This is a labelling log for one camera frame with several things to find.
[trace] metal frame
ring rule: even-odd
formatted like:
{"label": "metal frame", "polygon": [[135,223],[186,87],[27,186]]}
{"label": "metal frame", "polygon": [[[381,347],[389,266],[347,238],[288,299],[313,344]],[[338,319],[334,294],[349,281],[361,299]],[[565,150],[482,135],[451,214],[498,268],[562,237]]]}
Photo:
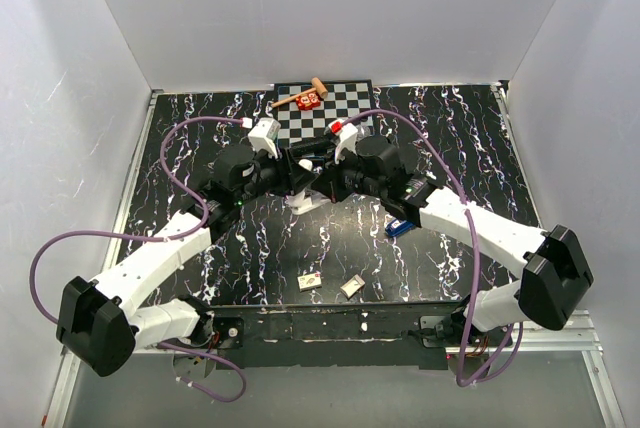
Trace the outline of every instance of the metal frame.
{"label": "metal frame", "polygon": [[[513,142],[513,136],[511,132],[511,124],[509,121],[508,111],[506,108],[506,102],[504,99],[504,92],[500,89],[499,84],[492,83],[490,84],[492,87],[492,91],[494,92],[496,99],[498,100],[498,105],[500,106],[500,111],[502,116],[505,119],[505,124],[509,133],[509,136]],[[402,84],[398,86],[417,86],[415,84]],[[135,183],[138,176],[140,163],[142,160],[142,155],[144,153],[145,143],[149,134],[149,129],[151,126],[151,119],[153,117],[153,113],[155,110],[157,96],[163,93],[160,91],[153,91],[151,94],[151,99],[149,102],[149,109],[147,112],[147,117],[145,119],[145,123],[142,128],[142,132],[138,143],[136,145],[136,149],[131,161],[129,173],[127,175],[123,193],[122,200],[120,202],[120,206],[118,208],[118,212],[116,214],[116,220],[114,223],[114,231],[122,232],[126,225],[127,216],[129,213],[129,205],[131,203],[131,199],[133,197],[133,192],[135,189]],[[518,155],[517,149],[515,147],[515,143],[513,143],[513,149],[516,154],[516,158],[518,163],[520,163],[520,157]],[[532,203],[534,205],[534,210],[536,211],[536,215],[538,214],[533,196],[529,191],[529,196],[531,197]],[[118,251],[120,248],[120,240],[111,240],[107,254],[105,257],[104,264],[102,266],[102,270],[108,270],[111,268],[116,261]],[[420,305],[422,303],[407,303],[405,305],[413,305],[412,309],[420,309]],[[355,308],[361,311],[367,311],[368,305],[358,305],[352,306],[351,308]],[[425,311],[428,311],[427,306],[423,305]],[[280,310],[279,313],[282,313],[283,307],[260,307],[260,310],[272,309],[272,310]],[[234,307],[228,306],[223,307],[225,312],[233,312]],[[591,384],[596,395],[598,404],[600,406],[600,410],[602,412],[602,416],[607,427],[623,427],[624,421],[622,418],[622,413],[618,406],[615,394],[611,387],[611,383],[609,381],[609,377],[607,375],[606,368],[604,366],[604,362],[602,360],[602,346],[600,344],[600,340],[596,334],[593,323],[591,322],[591,318],[587,311],[576,311],[571,317],[570,321],[565,327],[564,330],[559,332],[551,332],[545,330],[534,323],[525,323],[524,325],[525,333],[523,335],[522,344],[520,350],[523,352],[549,352],[549,351],[579,351],[582,353],[585,366],[589,373],[589,378],[591,380]],[[511,351],[512,348],[505,348],[505,351]],[[447,353],[457,353],[458,349],[455,347],[449,347],[446,349]],[[155,349],[147,349],[143,350],[145,354],[158,354],[164,353],[164,351],[155,350]],[[71,403],[71,398],[73,395],[73,389],[75,387],[76,379],[78,376],[78,371],[80,368],[80,359],[75,355],[69,352],[63,352],[60,370],[58,373],[58,377],[56,380],[56,384],[53,391],[53,396],[51,398],[51,404],[49,406],[48,413],[46,415],[46,428],[49,427],[62,427],[64,425],[66,415],[69,409],[69,405]]]}

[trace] wooden mallet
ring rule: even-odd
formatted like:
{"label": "wooden mallet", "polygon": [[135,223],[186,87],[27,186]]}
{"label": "wooden mallet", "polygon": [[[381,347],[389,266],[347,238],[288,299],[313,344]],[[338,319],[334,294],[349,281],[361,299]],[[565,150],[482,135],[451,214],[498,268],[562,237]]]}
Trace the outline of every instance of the wooden mallet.
{"label": "wooden mallet", "polygon": [[275,103],[272,103],[271,108],[277,108],[280,105],[291,103],[292,101],[296,101],[296,98],[298,98],[299,96],[308,95],[309,93],[313,93],[313,92],[316,92],[318,96],[323,100],[329,94],[329,90],[327,90],[327,87],[322,84],[320,79],[311,78],[311,85],[313,85],[313,88],[309,88],[308,90],[304,90],[302,93],[298,93],[297,95],[293,95],[288,98],[285,98],[284,100],[280,100],[280,101],[276,101]]}

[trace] red object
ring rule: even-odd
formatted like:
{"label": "red object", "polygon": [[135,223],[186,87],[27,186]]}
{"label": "red object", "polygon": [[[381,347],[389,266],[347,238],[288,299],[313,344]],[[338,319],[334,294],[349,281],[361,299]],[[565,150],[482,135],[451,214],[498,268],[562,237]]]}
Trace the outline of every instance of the red object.
{"label": "red object", "polygon": [[298,109],[302,111],[313,110],[320,106],[322,102],[318,98],[317,93],[309,93],[296,98],[296,105]]}
{"label": "red object", "polygon": [[334,121],[331,123],[331,133],[334,135],[337,134],[342,129],[342,123],[339,121]]}

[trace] red toy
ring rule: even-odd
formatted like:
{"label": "red toy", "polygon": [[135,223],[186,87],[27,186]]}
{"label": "red toy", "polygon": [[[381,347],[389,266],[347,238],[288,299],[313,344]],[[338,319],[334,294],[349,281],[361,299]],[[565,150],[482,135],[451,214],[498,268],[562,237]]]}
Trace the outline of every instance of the red toy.
{"label": "red toy", "polygon": [[317,93],[307,93],[296,98],[296,105],[301,111],[313,110],[322,104]]}

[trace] gray floor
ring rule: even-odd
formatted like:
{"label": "gray floor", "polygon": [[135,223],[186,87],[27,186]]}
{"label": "gray floor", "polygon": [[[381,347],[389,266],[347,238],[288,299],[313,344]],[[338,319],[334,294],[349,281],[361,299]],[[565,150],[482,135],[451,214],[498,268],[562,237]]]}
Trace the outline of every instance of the gray floor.
{"label": "gray floor", "polygon": [[[410,367],[259,368],[236,403],[211,403],[175,381],[171,356],[133,356],[99,378],[82,365],[66,427],[601,427],[579,352],[521,353],[502,376],[460,389],[448,371]],[[231,394],[239,381],[214,372]]]}

